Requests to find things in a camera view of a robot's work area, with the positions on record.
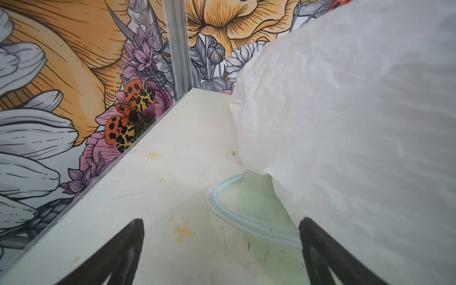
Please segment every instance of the yellow cross mark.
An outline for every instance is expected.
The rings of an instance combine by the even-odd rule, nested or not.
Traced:
[[[184,228],[181,228],[181,227],[177,226],[174,229],[174,232],[179,233],[179,237],[177,238],[177,243],[178,244],[180,244],[184,240],[184,235],[186,235],[186,234],[194,235],[195,234],[195,233],[192,233],[189,230],[187,230],[187,228],[188,228],[188,221],[185,222]]]
[[[160,157],[161,155],[158,154],[158,150],[154,153],[150,153],[149,152],[149,155],[151,156],[152,159],[156,158],[157,156]]]

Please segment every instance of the lavender flower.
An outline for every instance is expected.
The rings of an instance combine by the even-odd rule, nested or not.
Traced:
[[[152,80],[161,87],[165,84],[163,72],[158,71],[155,65],[159,53],[154,50],[154,39],[142,27],[136,30],[133,44],[124,45],[124,51],[127,57],[122,57],[122,79]]]
[[[84,171],[68,168],[68,174],[73,181],[59,184],[59,187],[65,189],[63,193],[79,195],[85,188],[92,184],[92,182],[94,182],[112,162],[114,162],[110,161],[105,164],[101,152],[98,153],[98,163],[96,163],[92,157],[86,157],[86,161],[88,163],[88,168]]]

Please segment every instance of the white plastic bag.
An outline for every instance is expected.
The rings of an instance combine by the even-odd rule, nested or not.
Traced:
[[[240,71],[239,154],[391,285],[456,284],[456,1],[355,0]]]

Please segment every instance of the metal corner post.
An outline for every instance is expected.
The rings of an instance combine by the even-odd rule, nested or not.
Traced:
[[[163,0],[163,7],[167,19],[166,28],[168,29],[174,75],[174,94],[177,101],[193,87],[187,11],[185,0]]]

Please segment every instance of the white daisy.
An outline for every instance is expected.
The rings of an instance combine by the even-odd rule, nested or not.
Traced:
[[[231,57],[228,57],[226,67],[229,81],[236,82],[241,68],[257,54],[263,46],[263,43],[258,42],[243,44],[241,45],[241,49],[236,48],[234,52],[231,53]]]

